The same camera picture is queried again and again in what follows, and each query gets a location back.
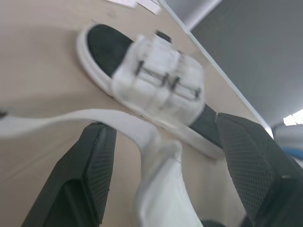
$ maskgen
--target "black insole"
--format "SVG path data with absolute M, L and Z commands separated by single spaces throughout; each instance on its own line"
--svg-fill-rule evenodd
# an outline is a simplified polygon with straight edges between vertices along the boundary
M 96 25 L 89 31 L 87 42 L 95 62 L 112 77 L 133 41 L 112 27 Z
M 133 43 L 126 35 L 107 25 L 94 26 L 88 33 L 87 41 L 93 59 L 109 77 L 112 77 L 126 55 L 128 47 Z M 216 112 L 206 105 L 190 128 L 215 145 L 222 147 L 215 115 Z

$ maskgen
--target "textured rubber pad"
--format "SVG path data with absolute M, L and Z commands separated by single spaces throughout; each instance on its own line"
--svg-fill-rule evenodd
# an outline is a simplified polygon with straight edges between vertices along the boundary
M 113 171 L 116 130 L 87 126 L 57 162 L 23 227 L 98 227 Z
M 228 170 L 255 226 L 302 226 L 303 171 L 264 128 L 224 113 L 217 117 Z

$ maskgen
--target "slide sandal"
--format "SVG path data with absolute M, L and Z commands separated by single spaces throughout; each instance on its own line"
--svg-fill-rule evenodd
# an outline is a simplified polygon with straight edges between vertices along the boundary
M 91 79 L 109 96 L 162 126 L 201 153 L 223 156 L 216 112 L 204 103 L 201 65 L 157 31 L 134 42 L 93 24 L 77 38 L 77 54 Z

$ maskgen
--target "white cloth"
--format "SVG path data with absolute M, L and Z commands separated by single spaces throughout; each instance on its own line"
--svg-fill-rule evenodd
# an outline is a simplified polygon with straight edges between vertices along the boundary
M 154 121 L 190 125 L 204 108 L 201 65 L 154 35 L 139 36 L 113 74 L 116 100 Z
M 79 110 L 52 118 L 0 119 L 0 138 L 22 136 L 47 125 L 88 119 L 119 130 L 139 147 L 142 159 L 142 182 L 134 210 L 141 227 L 202 227 L 185 189 L 178 141 L 162 141 L 150 123 L 116 110 Z

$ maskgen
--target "white paper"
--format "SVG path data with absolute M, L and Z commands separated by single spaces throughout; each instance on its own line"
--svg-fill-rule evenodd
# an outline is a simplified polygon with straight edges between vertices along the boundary
M 158 0 L 137 0 L 137 2 L 156 15 L 161 12 L 160 3 Z
M 128 6 L 131 8 L 135 8 L 137 5 L 137 1 L 136 0 L 107 0 L 116 4 L 120 4 L 123 6 Z

